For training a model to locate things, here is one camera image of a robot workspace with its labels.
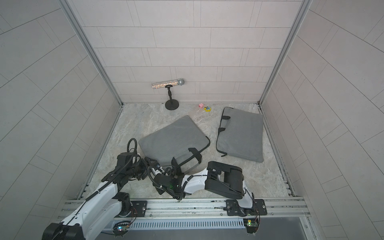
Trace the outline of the grey laptop bag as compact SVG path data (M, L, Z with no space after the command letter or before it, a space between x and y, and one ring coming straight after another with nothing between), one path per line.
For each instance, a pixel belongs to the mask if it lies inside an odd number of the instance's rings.
M188 174L202 163L202 151L209 138L189 116L142 138L139 145L145 155L161 166L174 166L177 175Z
M263 115L225 107L216 149L223 156L263 163Z

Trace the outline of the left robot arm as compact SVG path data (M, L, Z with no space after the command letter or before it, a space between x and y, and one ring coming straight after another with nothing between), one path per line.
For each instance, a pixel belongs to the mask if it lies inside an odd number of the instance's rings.
M123 236L136 217L143 217L146 202L132 203L129 193L121 191L129 181L143 180L148 167L158 162L142 159L138 154L118 155L115 169L109 172L98 188L86 198L72 214L60 223L51 223L43 232L44 240L94 240L115 217L131 218L113 227L113 232Z

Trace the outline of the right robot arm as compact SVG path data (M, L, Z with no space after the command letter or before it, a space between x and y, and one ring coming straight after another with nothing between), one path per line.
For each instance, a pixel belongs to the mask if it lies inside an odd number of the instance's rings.
M173 167L164 170L158 164L149 166L147 170L148 177L160 195L167 193L181 201L186 196L205 190L226 198L223 209L228 216L260 214L254 195L246 187L243 170L239 167L210 161L207 168L196 174L179 176Z

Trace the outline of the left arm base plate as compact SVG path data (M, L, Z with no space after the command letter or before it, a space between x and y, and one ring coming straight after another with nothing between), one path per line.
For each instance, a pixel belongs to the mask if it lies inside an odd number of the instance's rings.
M120 218L144 217L147 209L147 201L131 201L122 204L122 210L118 214Z

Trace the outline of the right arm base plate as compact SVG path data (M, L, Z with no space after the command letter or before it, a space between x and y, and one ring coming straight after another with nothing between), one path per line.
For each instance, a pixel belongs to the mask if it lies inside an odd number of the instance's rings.
M226 206L223 208L228 216L266 216L268 214L265 201L263 199L253 199L251 202L245 202L245 207L240 203L243 200L226 200Z

